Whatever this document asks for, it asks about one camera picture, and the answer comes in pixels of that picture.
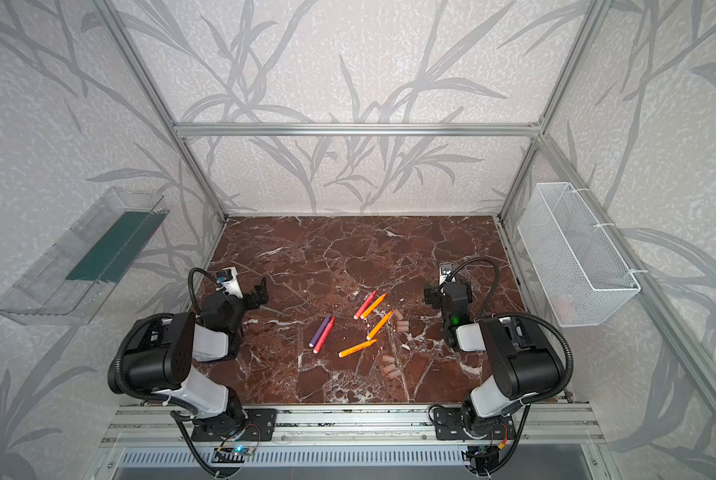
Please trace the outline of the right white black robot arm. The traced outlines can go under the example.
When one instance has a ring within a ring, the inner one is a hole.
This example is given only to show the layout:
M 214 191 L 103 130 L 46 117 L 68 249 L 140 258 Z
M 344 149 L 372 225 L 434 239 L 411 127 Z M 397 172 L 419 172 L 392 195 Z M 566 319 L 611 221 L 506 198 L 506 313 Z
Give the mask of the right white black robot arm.
M 428 416 L 438 440 L 498 440 L 520 436 L 512 415 L 562 392 L 573 375 L 570 345 L 546 320 L 526 312 L 492 313 L 489 288 L 473 314 L 471 284 L 445 280 L 424 290 L 424 302 L 438 309 L 446 344 L 461 353 L 484 353 L 490 375 L 459 407 L 432 405 Z

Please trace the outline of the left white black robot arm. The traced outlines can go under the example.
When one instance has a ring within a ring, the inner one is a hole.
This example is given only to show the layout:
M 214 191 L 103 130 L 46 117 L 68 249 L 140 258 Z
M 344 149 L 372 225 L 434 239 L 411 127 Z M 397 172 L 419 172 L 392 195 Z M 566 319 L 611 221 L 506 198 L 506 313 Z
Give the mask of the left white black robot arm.
M 275 411 L 246 410 L 233 388 L 194 366 L 237 357 L 245 314 L 269 301 L 267 279 L 248 293 L 241 291 L 233 268 L 209 279 L 217 290 L 198 312 L 159 313 L 135 322 L 111 361 L 108 386 L 118 395 L 172 407 L 180 428 L 193 426 L 192 441 L 268 441 Z

